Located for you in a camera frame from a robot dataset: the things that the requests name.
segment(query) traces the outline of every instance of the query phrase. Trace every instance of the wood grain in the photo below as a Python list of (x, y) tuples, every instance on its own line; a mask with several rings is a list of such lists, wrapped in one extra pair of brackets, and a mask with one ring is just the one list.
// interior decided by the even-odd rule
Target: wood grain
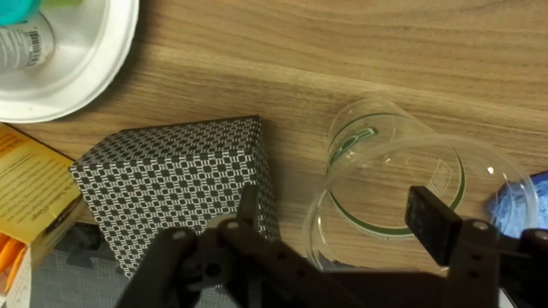
[(18, 129), (77, 159), (122, 129), (261, 115), (283, 236), (304, 252), (329, 124), (362, 91), (548, 170), (547, 12), (545, 0), (143, 0), (112, 88), (72, 117)]

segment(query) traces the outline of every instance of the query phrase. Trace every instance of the white plate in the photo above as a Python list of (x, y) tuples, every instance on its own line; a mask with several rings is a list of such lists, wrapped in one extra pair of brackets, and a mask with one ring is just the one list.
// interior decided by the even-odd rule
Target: white plate
[(131, 52), (139, 0), (84, 0), (43, 14), (55, 53), (43, 67), (0, 76), (0, 122), (50, 122), (95, 101)]

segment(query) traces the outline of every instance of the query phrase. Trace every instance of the black and white fabric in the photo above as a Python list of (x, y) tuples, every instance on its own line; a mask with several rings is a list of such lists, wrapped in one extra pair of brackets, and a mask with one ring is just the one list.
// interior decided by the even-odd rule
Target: black and white fabric
[(280, 238), (262, 142), (257, 117), (124, 130), (71, 171), (131, 278), (160, 230), (202, 233), (209, 219), (238, 211), (247, 183), (261, 190), (259, 233)]

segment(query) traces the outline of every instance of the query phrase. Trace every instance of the blue bottle cap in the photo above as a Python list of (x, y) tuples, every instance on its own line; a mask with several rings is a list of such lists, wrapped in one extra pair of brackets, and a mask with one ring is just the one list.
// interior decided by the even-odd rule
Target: blue bottle cap
[(14, 26), (33, 17), (42, 0), (0, 0), (0, 26)]

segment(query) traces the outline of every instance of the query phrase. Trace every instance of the yellow box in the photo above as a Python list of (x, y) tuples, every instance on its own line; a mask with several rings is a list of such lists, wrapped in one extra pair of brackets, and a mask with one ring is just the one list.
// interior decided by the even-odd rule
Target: yellow box
[[(81, 192), (69, 173), (71, 166), (69, 158), (0, 125), (0, 233), (24, 247), (18, 254), (19, 260), (9, 259), (11, 267), (0, 272), (0, 293), (7, 281), (14, 281), (9, 295), (4, 293), (11, 307), (30, 298), (33, 266), (55, 248), (83, 209)], [(0, 243), (0, 264), (7, 255), (2, 255), (6, 247)], [(18, 276), (9, 279), (7, 271), (14, 269), (19, 269)]]

